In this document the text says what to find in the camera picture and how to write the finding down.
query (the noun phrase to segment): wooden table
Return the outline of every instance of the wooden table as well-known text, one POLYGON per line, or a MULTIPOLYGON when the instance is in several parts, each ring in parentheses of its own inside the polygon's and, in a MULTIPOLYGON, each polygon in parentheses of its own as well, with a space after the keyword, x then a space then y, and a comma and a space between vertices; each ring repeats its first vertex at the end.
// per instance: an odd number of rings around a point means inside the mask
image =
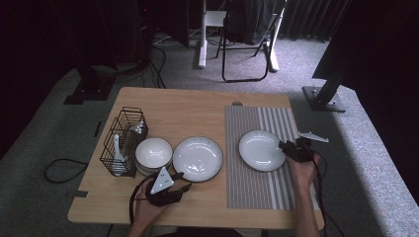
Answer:
MULTIPOLYGON (((220 146, 225 156, 224 107, 233 102, 250 107, 291 107, 288 97, 278 94, 122 88, 79 187, 79 191, 89 194, 74 198, 68 219, 129 224, 129 197, 143 177, 139 173, 135 179, 114 177, 99 160, 105 136, 122 107, 143 110, 149 127, 148 137, 164 138, 175 148, 185 138, 206 136, 220 146)), ((193 184, 182 200, 172 204, 155 224, 262 229, 294 227, 292 210, 226 208, 225 165, 224 157, 223 166, 213 179, 193 184)), ((319 210, 315 211, 315 216, 318 227, 322 228, 319 210)))

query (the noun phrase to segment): striped placemat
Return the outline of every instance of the striped placemat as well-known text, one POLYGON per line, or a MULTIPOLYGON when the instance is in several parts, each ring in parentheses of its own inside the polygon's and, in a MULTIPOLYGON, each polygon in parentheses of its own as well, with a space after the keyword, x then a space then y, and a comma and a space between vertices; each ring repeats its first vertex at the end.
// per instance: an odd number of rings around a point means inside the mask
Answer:
MULTIPOLYGON (((293 209, 293 182, 286 162, 280 169, 260 172, 240 157, 240 138, 252 130, 274 133, 281 141, 294 141, 298 131, 291 109, 225 107, 227 207, 248 209, 293 209)), ((312 199, 318 208, 312 189, 312 199)))

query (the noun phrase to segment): metal stand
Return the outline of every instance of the metal stand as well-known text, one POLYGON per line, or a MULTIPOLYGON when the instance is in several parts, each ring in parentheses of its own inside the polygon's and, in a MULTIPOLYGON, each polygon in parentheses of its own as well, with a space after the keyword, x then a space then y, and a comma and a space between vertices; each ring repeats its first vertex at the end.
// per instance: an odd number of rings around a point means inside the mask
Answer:
POLYGON ((317 95, 319 91, 321 90, 321 87, 302 87, 302 91, 304 92, 305 97, 308 100, 308 103, 310 104, 310 107, 313 111, 327 111, 327 112, 346 112, 344 106, 342 105, 341 100, 339 99, 339 96, 335 94, 327 104, 319 103, 317 99, 317 95))

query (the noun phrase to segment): dish rack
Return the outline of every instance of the dish rack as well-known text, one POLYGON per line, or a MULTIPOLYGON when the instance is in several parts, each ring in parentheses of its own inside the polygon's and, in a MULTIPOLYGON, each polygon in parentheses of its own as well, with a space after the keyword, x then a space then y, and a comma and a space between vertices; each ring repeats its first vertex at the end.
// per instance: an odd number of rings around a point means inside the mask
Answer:
POLYGON ((114 176, 135 178, 135 149, 145 140, 148 126, 140 108, 123 107, 120 114, 112 122, 104 141, 104 150, 100 160, 114 176), (116 159, 116 134, 119 137, 120 153, 124 160, 116 159))

